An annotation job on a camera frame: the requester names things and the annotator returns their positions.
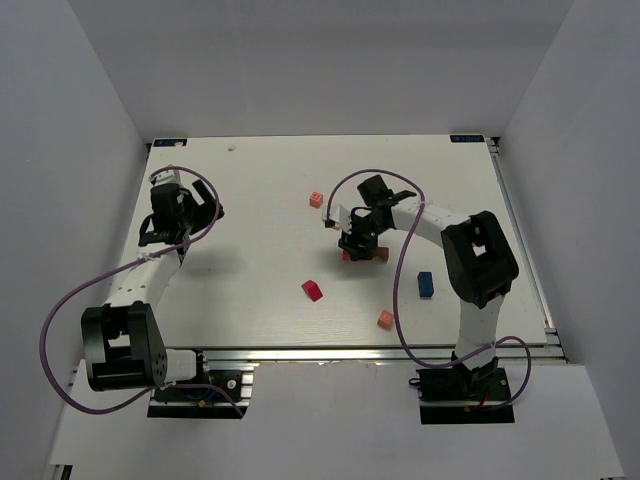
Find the small orange cube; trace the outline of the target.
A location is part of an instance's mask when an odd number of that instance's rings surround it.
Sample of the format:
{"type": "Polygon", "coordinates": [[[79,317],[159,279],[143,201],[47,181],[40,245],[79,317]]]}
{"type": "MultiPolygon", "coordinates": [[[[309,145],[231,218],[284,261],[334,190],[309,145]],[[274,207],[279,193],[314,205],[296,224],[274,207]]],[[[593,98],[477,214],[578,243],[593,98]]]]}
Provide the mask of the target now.
{"type": "Polygon", "coordinates": [[[385,330],[390,330],[393,327],[394,323],[394,314],[387,310],[383,310],[377,319],[377,325],[385,330]]]}

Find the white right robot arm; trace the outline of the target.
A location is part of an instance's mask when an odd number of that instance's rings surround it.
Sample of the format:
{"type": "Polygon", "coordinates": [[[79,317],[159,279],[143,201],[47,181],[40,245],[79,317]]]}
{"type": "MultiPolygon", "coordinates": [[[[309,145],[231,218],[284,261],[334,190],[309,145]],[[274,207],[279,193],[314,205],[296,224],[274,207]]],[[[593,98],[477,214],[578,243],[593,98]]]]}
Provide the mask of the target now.
{"type": "Polygon", "coordinates": [[[415,182],[395,192],[384,181],[387,171],[367,173],[358,187],[363,206],[346,209],[329,200],[323,210],[325,226],[340,230],[338,245],[353,261],[373,259],[379,236],[389,230],[405,232],[407,241],[420,237],[441,248],[460,300],[458,339],[444,366],[474,379],[488,375],[497,367],[499,312],[519,275],[497,217],[489,211],[452,212],[428,202],[415,182]]]}

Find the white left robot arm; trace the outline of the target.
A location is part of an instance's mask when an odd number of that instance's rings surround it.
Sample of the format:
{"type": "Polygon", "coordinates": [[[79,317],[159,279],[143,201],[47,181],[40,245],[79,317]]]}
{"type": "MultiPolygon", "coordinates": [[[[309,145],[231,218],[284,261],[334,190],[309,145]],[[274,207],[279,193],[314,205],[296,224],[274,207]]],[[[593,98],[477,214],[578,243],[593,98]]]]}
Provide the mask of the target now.
{"type": "Polygon", "coordinates": [[[152,213],[139,229],[138,258],[123,282],[100,307],[84,311],[81,330],[90,387],[95,391],[160,388],[188,382],[202,372],[194,350],[165,347],[154,309],[182,266],[183,243],[206,229],[222,208],[197,180],[192,192],[170,181],[151,188],[152,213]]]}

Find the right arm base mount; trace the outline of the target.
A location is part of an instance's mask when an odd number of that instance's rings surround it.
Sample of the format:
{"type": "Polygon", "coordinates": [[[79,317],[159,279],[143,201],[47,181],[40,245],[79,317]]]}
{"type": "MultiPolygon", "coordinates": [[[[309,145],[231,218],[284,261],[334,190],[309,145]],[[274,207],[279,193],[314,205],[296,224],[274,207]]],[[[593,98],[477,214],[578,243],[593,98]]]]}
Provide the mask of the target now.
{"type": "Polygon", "coordinates": [[[513,407],[504,368],[473,386],[453,369],[420,369],[408,380],[418,394],[422,425],[513,424],[513,407]]]}

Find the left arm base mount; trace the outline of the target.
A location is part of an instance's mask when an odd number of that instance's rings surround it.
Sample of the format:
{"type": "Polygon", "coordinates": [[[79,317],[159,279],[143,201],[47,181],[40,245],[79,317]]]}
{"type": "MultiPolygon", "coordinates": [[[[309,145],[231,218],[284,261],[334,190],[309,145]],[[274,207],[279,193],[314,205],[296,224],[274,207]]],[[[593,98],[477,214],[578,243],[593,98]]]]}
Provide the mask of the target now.
{"type": "Polygon", "coordinates": [[[207,384],[204,388],[155,390],[147,417],[158,419],[240,419],[252,395],[256,364],[209,362],[186,385],[207,384]]]}

